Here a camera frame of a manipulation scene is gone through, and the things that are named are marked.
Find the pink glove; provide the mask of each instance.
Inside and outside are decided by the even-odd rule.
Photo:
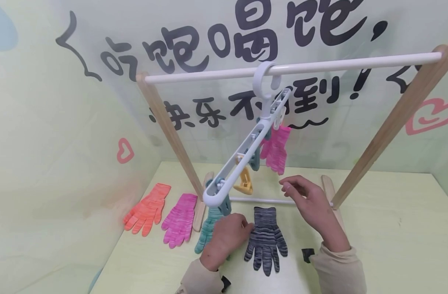
[[[164,243],[168,244],[171,249],[181,246],[185,240],[189,241],[192,234],[196,200],[196,195],[181,195],[175,207],[162,223],[162,230],[166,230]]]
[[[270,140],[263,140],[263,150],[260,158],[266,158],[266,166],[270,167],[272,171],[282,175],[286,166],[286,142],[288,142],[290,127],[280,126],[278,130],[271,131]]]

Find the white rod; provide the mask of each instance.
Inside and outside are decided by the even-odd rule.
[[[438,62],[441,52],[417,53],[407,55],[382,56],[378,58],[358,58],[346,60],[332,60],[322,62],[310,62],[305,64],[275,65],[267,72],[267,76],[283,74],[307,74],[310,72],[345,71],[347,69],[367,69],[379,67],[393,67],[404,65],[425,65]],[[146,83],[165,84],[176,82],[220,80],[223,78],[253,77],[256,67],[225,69],[222,71],[202,71],[190,73],[177,73],[145,77]]]
[[[292,204],[292,205],[295,205],[294,201],[288,201],[288,200],[245,198],[245,197],[230,197],[230,201],[234,201],[234,202],[255,202],[255,203],[275,203],[275,204]]]

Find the sleeve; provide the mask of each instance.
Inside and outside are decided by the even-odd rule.
[[[189,265],[175,294],[218,294],[223,288],[220,273],[210,272],[196,259]]]
[[[331,252],[322,243],[319,253],[310,257],[319,274],[322,294],[366,294],[363,264],[351,247],[345,252]]]

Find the heart outline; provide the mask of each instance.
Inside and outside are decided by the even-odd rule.
[[[433,108],[433,110],[431,112],[432,115],[438,114],[439,112],[444,111],[445,109],[448,108],[448,103],[444,104],[444,100],[441,99],[441,98],[432,98],[432,99],[429,99],[429,100],[425,100],[425,101],[422,102],[422,104],[420,105],[420,107],[418,109],[420,109],[420,108],[422,108],[423,106],[426,106],[426,105],[433,105],[434,106],[434,108]],[[435,129],[437,127],[442,127],[442,126],[448,124],[448,118],[446,118],[445,120],[441,120],[439,123],[432,124],[432,125],[427,126],[427,127],[422,127],[422,128],[419,128],[419,129],[414,129],[413,128],[413,120],[415,118],[415,114],[413,114],[412,117],[410,117],[410,119],[405,124],[406,132],[407,132],[407,135],[409,135],[409,136],[412,136],[414,134],[427,132],[429,130]],[[428,122],[429,123],[430,122],[434,123],[434,122],[437,122],[438,120],[440,120],[440,118],[432,118],[431,120],[427,120],[426,118],[421,117],[421,118],[419,118],[419,123],[421,123],[421,124],[425,124],[425,123],[428,123]]]
[[[129,155],[124,158],[122,158],[122,155],[124,154],[124,151],[125,151],[123,145],[126,145],[127,149],[129,150]],[[129,141],[126,138],[119,139],[118,146],[119,146],[119,151],[116,154],[116,159],[118,160],[118,162],[120,164],[125,164],[134,157],[133,148],[131,147],[131,144],[129,143]]]

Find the wooden frame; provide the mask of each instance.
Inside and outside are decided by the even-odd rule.
[[[394,109],[392,109],[391,113],[363,152],[363,155],[354,165],[338,192],[335,193],[332,180],[327,176],[322,176],[323,188],[325,189],[327,198],[332,201],[334,210],[337,210],[340,207],[350,192],[353,191],[357,183],[360,182],[362,177],[367,173],[370,167],[372,167],[385,148],[387,148],[390,142],[407,123],[409,118],[415,114],[423,100],[426,99],[448,71],[448,45],[437,46],[433,52],[441,52],[441,59],[436,63],[422,66],[415,78],[413,78],[413,81],[410,83],[406,92],[400,97],[400,100],[397,102]],[[202,201],[203,186],[196,175],[196,171],[186,154],[186,150],[181,143],[180,137],[178,137],[178,133],[176,132],[172,121],[165,110],[165,106],[156,87],[146,83],[145,77],[147,76],[148,74],[146,72],[138,74],[136,77],[137,84],[147,103],[149,103],[150,109],[152,109],[156,120],[162,128],[162,131],[172,146],[181,166],[198,195],[199,201],[195,207],[196,213],[193,229],[199,232],[201,230],[201,223],[205,212],[205,204]],[[335,212],[335,215],[343,227],[341,214]]]

